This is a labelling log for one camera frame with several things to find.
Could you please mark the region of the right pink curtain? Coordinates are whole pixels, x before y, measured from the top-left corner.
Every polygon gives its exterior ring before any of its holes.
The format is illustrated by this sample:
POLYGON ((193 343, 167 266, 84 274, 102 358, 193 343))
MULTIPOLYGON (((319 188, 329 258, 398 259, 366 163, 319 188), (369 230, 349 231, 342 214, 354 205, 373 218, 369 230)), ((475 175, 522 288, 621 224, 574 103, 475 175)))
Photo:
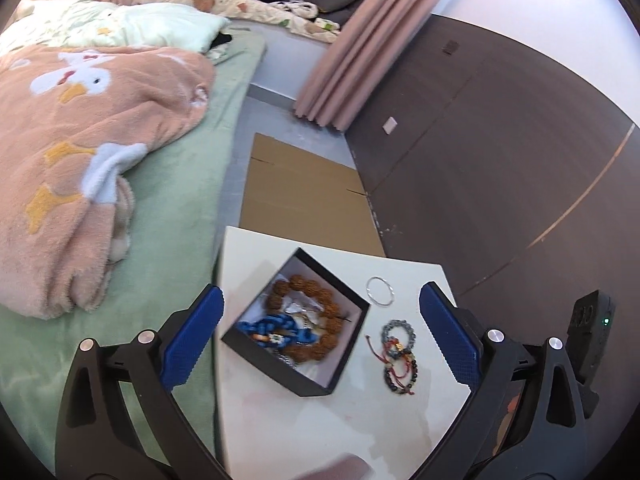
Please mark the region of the right pink curtain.
POLYGON ((314 66, 296 117, 344 132, 439 0, 363 0, 314 66))

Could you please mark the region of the dark brown wardrobe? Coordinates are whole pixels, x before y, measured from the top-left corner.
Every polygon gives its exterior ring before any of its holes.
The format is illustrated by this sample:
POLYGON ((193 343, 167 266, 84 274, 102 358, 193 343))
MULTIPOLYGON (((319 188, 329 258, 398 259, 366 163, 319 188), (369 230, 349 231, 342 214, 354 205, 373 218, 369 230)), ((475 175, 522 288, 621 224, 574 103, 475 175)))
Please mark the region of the dark brown wardrobe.
POLYGON ((639 402, 638 124, 552 58, 432 16, 347 141, 386 254, 440 264, 480 322, 536 344, 612 298, 587 425, 605 456, 639 402))

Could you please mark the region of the pale green pillow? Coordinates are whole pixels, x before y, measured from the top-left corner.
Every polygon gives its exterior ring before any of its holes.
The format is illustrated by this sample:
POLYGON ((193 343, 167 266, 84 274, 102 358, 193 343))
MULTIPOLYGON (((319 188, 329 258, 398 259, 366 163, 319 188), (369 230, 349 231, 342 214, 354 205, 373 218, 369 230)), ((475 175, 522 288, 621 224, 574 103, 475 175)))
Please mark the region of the pale green pillow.
POLYGON ((228 18, 171 2, 121 6, 98 0, 22 0, 1 34, 1 53, 48 47, 175 47, 206 53, 228 18))

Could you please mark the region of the silver bangle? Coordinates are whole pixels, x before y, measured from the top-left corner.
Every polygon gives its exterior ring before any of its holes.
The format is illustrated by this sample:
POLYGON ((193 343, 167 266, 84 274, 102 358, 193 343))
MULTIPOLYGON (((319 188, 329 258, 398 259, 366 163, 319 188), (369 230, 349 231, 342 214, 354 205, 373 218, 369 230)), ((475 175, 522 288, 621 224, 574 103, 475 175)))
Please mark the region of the silver bangle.
POLYGON ((371 276, 366 283, 366 293, 372 304, 387 308, 395 302, 392 285, 382 276, 371 276))

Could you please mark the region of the green sheet bed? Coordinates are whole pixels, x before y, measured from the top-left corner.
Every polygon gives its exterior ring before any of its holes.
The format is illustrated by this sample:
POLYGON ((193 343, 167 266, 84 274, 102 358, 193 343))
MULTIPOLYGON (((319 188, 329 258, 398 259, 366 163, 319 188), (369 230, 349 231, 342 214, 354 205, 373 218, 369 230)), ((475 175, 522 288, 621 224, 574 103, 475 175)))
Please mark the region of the green sheet bed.
POLYGON ((136 206, 131 246, 102 304, 51 321, 1 311, 1 403, 43 465, 54 465, 58 409, 78 344, 123 344, 190 306, 212 279, 224 226, 220 194, 236 124, 265 39, 246 28, 209 55, 217 77, 204 120, 126 175, 136 206))

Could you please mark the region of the pink duck fleece blanket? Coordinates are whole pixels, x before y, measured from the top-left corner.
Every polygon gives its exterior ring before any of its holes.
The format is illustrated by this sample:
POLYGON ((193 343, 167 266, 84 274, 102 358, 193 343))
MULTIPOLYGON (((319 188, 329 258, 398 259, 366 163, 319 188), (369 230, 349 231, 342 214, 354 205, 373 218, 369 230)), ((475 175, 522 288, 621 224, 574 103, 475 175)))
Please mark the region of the pink duck fleece blanket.
POLYGON ((129 248, 125 174, 204 118, 215 69, 172 47, 24 47, 1 59, 1 302, 90 311, 129 248))

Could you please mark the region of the black jewelry box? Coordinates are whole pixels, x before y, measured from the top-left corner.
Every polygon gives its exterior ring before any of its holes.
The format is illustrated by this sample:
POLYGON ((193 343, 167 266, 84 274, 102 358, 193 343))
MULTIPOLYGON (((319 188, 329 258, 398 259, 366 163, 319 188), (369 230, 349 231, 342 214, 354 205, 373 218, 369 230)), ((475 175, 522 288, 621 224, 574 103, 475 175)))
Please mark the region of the black jewelry box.
POLYGON ((221 340, 296 396, 329 396, 370 304, 297 248, 221 340))

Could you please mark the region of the floral window seat cushion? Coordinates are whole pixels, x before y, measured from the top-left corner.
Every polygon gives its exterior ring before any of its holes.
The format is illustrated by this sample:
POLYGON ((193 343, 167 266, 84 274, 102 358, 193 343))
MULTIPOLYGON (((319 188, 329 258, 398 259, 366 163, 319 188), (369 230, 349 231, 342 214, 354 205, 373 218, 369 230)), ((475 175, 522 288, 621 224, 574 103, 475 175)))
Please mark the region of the floral window seat cushion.
POLYGON ((333 44, 340 34, 340 25, 318 17, 312 3, 264 3, 259 0, 131 0, 132 3, 172 2, 194 6, 205 13, 229 20, 242 20, 286 28, 297 36, 333 44))

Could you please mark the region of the white wall switch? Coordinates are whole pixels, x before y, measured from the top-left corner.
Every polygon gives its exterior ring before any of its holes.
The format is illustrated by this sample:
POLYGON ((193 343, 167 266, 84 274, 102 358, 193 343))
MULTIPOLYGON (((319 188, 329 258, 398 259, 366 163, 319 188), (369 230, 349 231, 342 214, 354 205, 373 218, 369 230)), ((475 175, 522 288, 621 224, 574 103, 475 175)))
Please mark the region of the white wall switch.
POLYGON ((398 122, 395 118, 390 117, 386 120, 386 122, 384 122, 383 124, 383 131, 390 136, 392 134, 392 132, 396 129, 396 127, 398 126, 398 122))

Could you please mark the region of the flat brown cardboard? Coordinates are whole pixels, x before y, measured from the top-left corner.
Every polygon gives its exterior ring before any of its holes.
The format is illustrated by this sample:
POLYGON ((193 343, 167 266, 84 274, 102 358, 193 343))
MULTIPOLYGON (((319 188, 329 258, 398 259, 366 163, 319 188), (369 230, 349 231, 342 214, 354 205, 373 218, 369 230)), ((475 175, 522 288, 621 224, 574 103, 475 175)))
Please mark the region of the flat brown cardboard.
POLYGON ((356 170, 254 135, 242 229, 370 256, 385 255, 356 170))

